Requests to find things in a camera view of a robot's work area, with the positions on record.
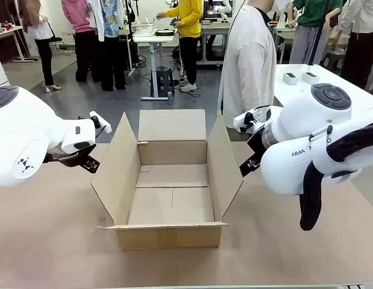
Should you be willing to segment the person in cream jacket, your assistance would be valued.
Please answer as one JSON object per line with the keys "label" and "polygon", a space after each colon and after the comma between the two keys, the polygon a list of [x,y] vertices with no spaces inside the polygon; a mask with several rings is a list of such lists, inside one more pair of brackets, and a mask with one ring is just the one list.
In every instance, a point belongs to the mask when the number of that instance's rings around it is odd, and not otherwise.
{"label": "person in cream jacket", "polygon": [[340,76],[364,89],[373,64],[373,0],[352,0],[339,24],[351,28]]}

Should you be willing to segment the person in green shirt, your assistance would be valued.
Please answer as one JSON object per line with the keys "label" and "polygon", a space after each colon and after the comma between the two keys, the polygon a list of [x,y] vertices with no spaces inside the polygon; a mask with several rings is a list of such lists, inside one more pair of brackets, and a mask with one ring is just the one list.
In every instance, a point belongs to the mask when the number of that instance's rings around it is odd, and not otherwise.
{"label": "person in green shirt", "polygon": [[343,0],[293,0],[289,6],[289,25],[297,24],[289,62],[307,64],[316,48],[313,64],[319,64],[330,30],[338,22]]}

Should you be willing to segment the black step stool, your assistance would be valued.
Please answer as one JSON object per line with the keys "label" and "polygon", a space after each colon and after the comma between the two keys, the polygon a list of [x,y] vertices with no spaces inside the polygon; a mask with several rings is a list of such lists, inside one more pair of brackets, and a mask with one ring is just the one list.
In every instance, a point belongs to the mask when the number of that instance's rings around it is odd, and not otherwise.
{"label": "black step stool", "polygon": [[174,94],[173,74],[170,67],[156,67],[156,81],[159,97],[167,97],[169,93]]}

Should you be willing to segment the person in floral shirt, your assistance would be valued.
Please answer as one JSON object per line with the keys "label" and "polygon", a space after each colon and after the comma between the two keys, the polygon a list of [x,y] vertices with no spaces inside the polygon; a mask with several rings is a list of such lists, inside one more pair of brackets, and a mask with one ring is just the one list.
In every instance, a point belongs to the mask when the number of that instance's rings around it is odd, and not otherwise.
{"label": "person in floral shirt", "polygon": [[97,31],[101,57],[101,88],[106,92],[126,88],[122,55],[119,53],[120,28],[126,16],[122,0],[87,0],[90,26]]}

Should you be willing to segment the computer monitor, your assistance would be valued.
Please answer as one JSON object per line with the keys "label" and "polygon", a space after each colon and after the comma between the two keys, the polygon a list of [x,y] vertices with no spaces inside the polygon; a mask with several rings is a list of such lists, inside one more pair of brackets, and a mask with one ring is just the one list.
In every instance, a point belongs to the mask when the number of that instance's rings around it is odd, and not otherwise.
{"label": "computer monitor", "polygon": [[218,20],[221,14],[218,12],[219,6],[225,7],[221,0],[203,0],[203,20]]}

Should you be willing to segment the person in white cardigan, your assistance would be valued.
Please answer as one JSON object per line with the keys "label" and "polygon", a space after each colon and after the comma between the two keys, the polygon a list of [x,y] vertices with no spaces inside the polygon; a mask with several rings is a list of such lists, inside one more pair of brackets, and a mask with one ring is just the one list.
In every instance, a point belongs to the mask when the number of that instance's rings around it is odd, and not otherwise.
{"label": "person in white cardigan", "polygon": [[256,110],[264,121],[263,109],[274,100],[276,49],[267,23],[274,0],[247,0],[232,21],[218,93],[218,113],[225,125],[243,113]]}

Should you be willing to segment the wooden desk with red items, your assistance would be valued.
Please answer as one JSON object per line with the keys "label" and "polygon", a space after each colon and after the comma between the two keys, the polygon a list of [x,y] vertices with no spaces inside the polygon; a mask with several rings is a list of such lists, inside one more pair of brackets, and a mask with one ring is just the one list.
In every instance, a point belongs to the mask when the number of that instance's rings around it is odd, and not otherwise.
{"label": "wooden desk with red items", "polygon": [[15,47],[17,49],[17,54],[18,57],[12,59],[12,63],[33,63],[35,59],[30,58],[29,53],[28,53],[28,48],[24,45],[24,50],[26,52],[25,54],[22,52],[22,49],[20,47],[18,39],[20,39],[20,33],[23,31],[22,26],[13,26],[9,28],[8,30],[4,28],[4,31],[0,31],[0,40],[7,38],[7,37],[12,37],[14,40]]}

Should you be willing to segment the person with brown bag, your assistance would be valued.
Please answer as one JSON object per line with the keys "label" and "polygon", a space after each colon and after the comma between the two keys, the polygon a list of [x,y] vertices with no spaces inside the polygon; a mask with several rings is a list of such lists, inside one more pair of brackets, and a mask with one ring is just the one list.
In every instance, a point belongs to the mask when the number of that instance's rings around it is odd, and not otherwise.
{"label": "person with brown bag", "polygon": [[52,76],[50,39],[54,35],[49,26],[48,18],[43,14],[40,0],[20,0],[20,17],[24,31],[34,39],[37,45],[46,91],[61,90],[61,87],[54,82]]}

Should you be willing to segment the brown cardboard box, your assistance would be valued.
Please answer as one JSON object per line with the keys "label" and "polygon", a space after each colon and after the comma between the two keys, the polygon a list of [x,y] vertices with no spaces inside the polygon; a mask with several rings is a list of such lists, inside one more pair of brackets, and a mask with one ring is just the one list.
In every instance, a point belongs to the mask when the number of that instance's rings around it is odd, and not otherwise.
{"label": "brown cardboard box", "polygon": [[123,115],[91,181],[122,249],[218,247],[242,183],[222,117],[193,109]]}

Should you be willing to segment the person in yellow hoodie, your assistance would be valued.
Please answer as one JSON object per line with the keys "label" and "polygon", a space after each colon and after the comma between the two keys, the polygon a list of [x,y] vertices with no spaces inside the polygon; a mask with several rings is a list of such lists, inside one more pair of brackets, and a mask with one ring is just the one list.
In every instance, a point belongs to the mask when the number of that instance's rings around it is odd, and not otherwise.
{"label": "person in yellow hoodie", "polygon": [[179,33],[179,48],[186,73],[186,80],[179,84],[182,92],[191,92],[197,89],[196,52],[201,32],[199,20],[202,14],[202,0],[180,0],[176,8],[156,15],[157,20],[166,17],[179,18],[178,21],[175,21],[174,26]]}

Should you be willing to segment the white side table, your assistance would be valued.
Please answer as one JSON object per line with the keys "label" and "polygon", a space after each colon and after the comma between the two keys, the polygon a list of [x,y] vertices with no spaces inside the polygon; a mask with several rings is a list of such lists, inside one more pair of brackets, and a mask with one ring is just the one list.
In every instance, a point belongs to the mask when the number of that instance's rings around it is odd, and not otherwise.
{"label": "white side table", "polygon": [[[292,98],[300,95],[305,89],[310,87],[308,83],[301,79],[304,72],[310,72],[318,76],[319,82],[333,84],[344,90],[351,98],[353,117],[373,110],[373,95],[317,64],[313,66],[306,64],[278,64],[276,66],[274,96],[282,105],[286,105]],[[289,85],[285,83],[283,80],[284,73],[294,74],[298,78],[297,84]]]}

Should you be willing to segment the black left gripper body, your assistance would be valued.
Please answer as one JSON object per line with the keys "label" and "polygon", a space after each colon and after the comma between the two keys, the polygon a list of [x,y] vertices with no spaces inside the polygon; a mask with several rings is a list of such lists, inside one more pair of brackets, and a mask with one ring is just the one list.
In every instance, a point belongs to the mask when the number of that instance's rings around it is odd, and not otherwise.
{"label": "black left gripper body", "polygon": [[47,151],[44,163],[59,162],[65,166],[88,165],[92,159],[90,153],[96,147],[96,144],[87,146],[74,153],[65,153],[60,147],[55,147]]}

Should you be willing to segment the white standing desk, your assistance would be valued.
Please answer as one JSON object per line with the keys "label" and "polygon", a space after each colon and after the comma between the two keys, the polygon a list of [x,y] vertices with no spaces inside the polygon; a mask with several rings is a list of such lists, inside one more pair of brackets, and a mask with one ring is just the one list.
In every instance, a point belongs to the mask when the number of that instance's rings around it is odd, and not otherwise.
{"label": "white standing desk", "polygon": [[[171,35],[157,36],[155,33],[159,30],[170,30]],[[137,44],[148,43],[150,52],[150,73],[152,77],[151,84],[153,85],[153,94],[151,96],[140,97],[141,101],[167,101],[168,96],[160,96],[158,93],[158,85],[156,78],[156,64],[155,64],[155,46],[160,46],[160,51],[162,51],[162,44],[167,42],[172,42],[176,35],[175,28],[157,28],[155,26],[139,26],[136,32],[133,33],[133,41]]]}

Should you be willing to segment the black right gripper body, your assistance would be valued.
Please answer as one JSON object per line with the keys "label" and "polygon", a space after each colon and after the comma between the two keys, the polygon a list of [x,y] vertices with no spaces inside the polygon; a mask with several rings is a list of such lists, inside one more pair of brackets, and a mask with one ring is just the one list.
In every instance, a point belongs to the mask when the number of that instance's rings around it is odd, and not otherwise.
{"label": "black right gripper body", "polygon": [[264,144],[262,143],[262,133],[264,129],[265,127],[261,126],[251,135],[251,137],[247,141],[248,146],[253,151],[253,155],[251,156],[251,159],[261,159],[263,154],[266,151],[266,148]]}

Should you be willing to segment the person in pink shirt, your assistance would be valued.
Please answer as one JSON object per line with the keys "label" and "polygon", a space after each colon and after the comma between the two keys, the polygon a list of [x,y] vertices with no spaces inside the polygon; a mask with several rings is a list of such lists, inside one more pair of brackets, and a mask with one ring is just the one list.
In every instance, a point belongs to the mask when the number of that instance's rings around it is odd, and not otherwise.
{"label": "person in pink shirt", "polygon": [[66,19],[75,32],[75,53],[77,82],[87,82],[91,69],[93,82],[100,81],[99,63],[96,60],[97,39],[95,29],[90,26],[90,11],[87,0],[61,0]]}

